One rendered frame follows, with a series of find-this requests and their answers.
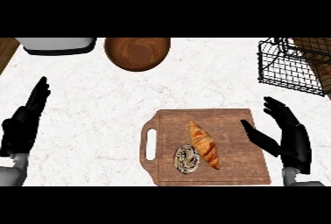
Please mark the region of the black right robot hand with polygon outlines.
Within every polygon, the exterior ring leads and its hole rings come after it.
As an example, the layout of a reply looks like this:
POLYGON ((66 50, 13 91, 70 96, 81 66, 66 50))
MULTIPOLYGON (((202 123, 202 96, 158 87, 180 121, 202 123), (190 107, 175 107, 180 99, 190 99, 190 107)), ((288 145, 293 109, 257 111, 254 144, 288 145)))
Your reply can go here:
POLYGON ((274 98, 265 96, 262 112, 274 119, 282 131, 277 143, 252 125, 240 120, 249 141, 274 157, 280 157, 283 168, 295 168, 301 174, 310 174, 311 147, 305 126, 298 122, 291 109, 274 98))

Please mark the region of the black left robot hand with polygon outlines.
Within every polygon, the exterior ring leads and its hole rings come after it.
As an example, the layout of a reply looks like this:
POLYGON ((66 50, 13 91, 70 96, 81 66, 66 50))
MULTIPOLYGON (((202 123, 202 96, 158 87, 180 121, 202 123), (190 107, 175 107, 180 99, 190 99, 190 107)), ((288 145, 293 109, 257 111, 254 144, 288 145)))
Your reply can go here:
POLYGON ((2 121, 4 134, 0 145, 0 157, 10 157, 16 153, 27 153, 30 151, 48 95, 47 78, 41 77, 25 106, 20 106, 11 117, 2 121))

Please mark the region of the brown wooden cutting board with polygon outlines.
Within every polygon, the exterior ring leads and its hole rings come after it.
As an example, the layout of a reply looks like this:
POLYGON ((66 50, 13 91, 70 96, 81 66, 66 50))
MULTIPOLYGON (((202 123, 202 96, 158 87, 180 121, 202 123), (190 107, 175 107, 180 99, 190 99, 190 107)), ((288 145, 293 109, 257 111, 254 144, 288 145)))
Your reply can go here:
POLYGON ((270 183, 261 149, 249 142, 240 120, 252 119, 246 108, 160 109, 144 123, 156 130, 155 158, 146 159, 138 147, 138 161, 158 186, 267 185, 270 183), (196 170, 184 174, 174 167, 180 147, 199 152, 196 170))

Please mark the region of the golden brown croissant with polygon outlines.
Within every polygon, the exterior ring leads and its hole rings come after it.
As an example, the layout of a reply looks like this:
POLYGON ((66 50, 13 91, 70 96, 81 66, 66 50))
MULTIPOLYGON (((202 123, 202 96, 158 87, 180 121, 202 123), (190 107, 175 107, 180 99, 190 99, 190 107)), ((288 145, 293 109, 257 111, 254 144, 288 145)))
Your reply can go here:
POLYGON ((190 135, 190 145, 193 149, 197 151, 197 154, 203 162, 212 169, 218 170, 220 162, 218 162, 217 146, 214 138, 193 121, 189 121, 189 135, 190 135))

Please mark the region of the brown wooden panel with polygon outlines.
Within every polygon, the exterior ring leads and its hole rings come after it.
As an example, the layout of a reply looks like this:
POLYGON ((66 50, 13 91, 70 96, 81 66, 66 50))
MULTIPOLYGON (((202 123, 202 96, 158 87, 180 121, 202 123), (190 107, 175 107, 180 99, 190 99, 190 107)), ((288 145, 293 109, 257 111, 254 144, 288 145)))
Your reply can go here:
POLYGON ((0 38, 0 74, 5 69, 17 47, 19 42, 14 38, 0 38))

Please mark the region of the marbled chocolate swirl bun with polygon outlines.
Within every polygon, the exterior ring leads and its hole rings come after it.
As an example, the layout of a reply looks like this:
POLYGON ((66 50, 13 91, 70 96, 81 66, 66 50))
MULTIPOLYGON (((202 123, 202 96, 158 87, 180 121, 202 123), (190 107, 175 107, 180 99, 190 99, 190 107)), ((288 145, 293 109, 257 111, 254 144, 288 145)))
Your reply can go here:
POLYGON ((199 154, 189 144, 184 144, 174 152, 172 164, 181 174, 192 174, 199 166, 199 154))

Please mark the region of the white appliance with black rim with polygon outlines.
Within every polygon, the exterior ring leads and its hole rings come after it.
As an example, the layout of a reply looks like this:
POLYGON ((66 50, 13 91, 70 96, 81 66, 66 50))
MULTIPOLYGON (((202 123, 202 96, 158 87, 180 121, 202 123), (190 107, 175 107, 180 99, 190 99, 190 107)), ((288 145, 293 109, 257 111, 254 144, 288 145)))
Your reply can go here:
POLYGON ((61 56, 88 53, 94 49, 95 38, 16 38, 30 55, 61 56))

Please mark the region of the brown wooden bowl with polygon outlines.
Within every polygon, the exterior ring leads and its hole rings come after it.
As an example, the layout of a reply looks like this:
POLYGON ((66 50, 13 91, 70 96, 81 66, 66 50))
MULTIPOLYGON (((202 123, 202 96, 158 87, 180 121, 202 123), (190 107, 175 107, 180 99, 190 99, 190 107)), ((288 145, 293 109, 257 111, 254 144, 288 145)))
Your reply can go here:
POLYGON ((104 53, 110 62, 124 70, 143 72, 165 59, 169 38, 106 38, 104 53))

